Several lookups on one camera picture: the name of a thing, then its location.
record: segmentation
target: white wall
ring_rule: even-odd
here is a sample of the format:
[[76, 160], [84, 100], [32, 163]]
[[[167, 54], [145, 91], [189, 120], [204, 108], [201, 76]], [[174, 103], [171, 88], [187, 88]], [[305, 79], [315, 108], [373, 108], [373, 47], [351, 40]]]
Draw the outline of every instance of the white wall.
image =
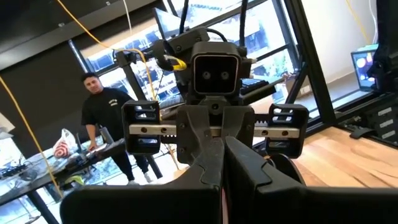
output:
[[[349, 0], [370, 41], [374, 23], [368, 0]], [[346, 0], [302, 0], [326, 82], [354, 72], [351, 52], [367, 43]], [[376, 15], [376, 0], [371, 0]]]
[[0, 128], [6, 128], [6, 132], [10, 132], [15, 127], [3, 114], [0, 113]]

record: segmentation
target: keyboard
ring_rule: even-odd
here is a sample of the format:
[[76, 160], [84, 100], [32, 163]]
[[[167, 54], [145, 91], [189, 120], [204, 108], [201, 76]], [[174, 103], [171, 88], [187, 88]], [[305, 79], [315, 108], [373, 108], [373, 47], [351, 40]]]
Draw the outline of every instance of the keyboard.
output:
[[264, 80], [256, 80], [253, 78], [242, 78], [241, 94], [246, 95], [253, 90], [257, 90], [260, 87], [268, 85], [268, 82]]
[[164, 110], [167, 108], [171, 108], [173, 106], [180, 105], [182, 103], [185, 103], [185, 100], [182, 98], [181, 94], [178, 94], [178, 95], [170, 96], [167, 99], [165, 99], [164, 101], [161, 101], [159, 103], [159, 108], [161, 110]]

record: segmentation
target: computer monitor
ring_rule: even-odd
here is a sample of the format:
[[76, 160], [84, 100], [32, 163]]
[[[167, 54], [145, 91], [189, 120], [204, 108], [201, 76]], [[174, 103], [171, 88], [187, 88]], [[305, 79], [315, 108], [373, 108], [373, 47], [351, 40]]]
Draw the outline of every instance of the computer monitor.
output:
[[181, 18], [157, 8], [154, 8], [154, 14], [156, 23], [159, 26], [159, 32], [164, 40], [169, 40], [174, 35], [179, 35]]
[[367, 45], [351, 53], [359, 89], [362, 91], [372, 90], [374, 78], [369, 77], [367, 72], [373, 64], [373, 56], [378, 46], [378, 44]]

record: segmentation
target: black cable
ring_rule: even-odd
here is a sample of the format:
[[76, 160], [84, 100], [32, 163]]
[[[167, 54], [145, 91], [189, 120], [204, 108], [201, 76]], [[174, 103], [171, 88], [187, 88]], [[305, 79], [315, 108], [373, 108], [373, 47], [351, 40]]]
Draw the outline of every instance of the black cable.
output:
[[214, 34], [217, 34], [217, 35], [219, 35], [219, 37], [221, 37], [221, 40], [223, 40], [224, 42], [228, 42], [228, 40], [225, 38], [225, 36], [220, 31], [217, 31], [217, 30], [212, 29], [212, 28], [206, 28], [206, 31], [214, 33]]
[[161, 78], [160, 78], [160, 80], [159, 80], [159, 87], [158, 87], [157, 90], [156, 90], [156, 94], [155, 94], [155, 99], [154, 99], [154, 100], [156, 100], [157, 94], [159, 93], [160, 87], [161, 87], [161, 85], [162, 85], [163, 77], [164, 77], [164, 71], [162, 72], [162, 76], [161, 76]]
[[248, 9], [248, 0], [242, 0], [241, 22], [239, 25], [239, 46], [244, 47], [244, 26], [246, 23], [246, 11]]
[[182, 8], [182, 14], [181, 14], [180, 34], [182, 34], [184, 32], [185, 20], [187, 19], [187, 14], [188, 14], [188, 6], [189, 6], [189, 0], [185, 0], [184, 7]]

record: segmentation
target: dark jeans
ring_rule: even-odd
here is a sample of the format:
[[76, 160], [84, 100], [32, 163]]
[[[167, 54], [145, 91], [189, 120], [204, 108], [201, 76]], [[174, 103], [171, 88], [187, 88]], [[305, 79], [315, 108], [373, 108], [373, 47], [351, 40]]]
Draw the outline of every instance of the dark jeans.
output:
[[[145, 156], [134, 156], [136, 158], [137, 166], [141, 169], [142, 173], [148, 172], [148, 160]], [[126, 152], [122, 152], [118, 155], [112, 156], [114, 163], [119, 167], [119, 169], [127, 176], [127, 179], [134, 180], [134, 175], [131, 170], [131, 163], [129, 156]]]

